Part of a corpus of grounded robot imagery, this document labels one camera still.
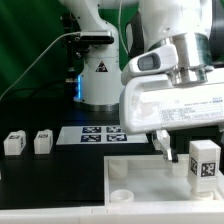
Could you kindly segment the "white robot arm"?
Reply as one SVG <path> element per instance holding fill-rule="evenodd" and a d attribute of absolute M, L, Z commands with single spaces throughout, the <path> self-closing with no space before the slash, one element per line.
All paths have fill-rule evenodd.
<path fill-rule="evenodd" d="M 84 56 L 75 102 L 117 109 L 127 134 L 150 133 L 176 161 L 169 131 L 224 123 L 224 68 L 212 65 L 212 0 L 59 0 L 78 22 L 74 42 Z M 142 51 L 119 66 L 119 34 L 102 9 L 135 5 L 131 42 Z"/>

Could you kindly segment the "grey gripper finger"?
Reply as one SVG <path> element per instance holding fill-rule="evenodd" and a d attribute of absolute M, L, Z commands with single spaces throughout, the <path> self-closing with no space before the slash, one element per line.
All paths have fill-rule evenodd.
<path fill-rule="evenodd" d="M 157 130 L 153 133 L 153 145 L 157 151 L 163 153 L 163 158 L 170 163 L 178 162 L 178 155 L 170 146 L 170 135 L 166 130 Z"/>

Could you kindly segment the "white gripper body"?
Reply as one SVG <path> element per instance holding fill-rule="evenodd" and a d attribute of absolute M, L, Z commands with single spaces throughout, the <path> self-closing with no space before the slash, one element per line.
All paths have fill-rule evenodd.
<path fill-rule="evenodd" d="M 166 74 L 132 79 L 120 96 L 120 125 L 127 134 L 224 123 L 224 71 L 200 85 L 174 87 Z"/>

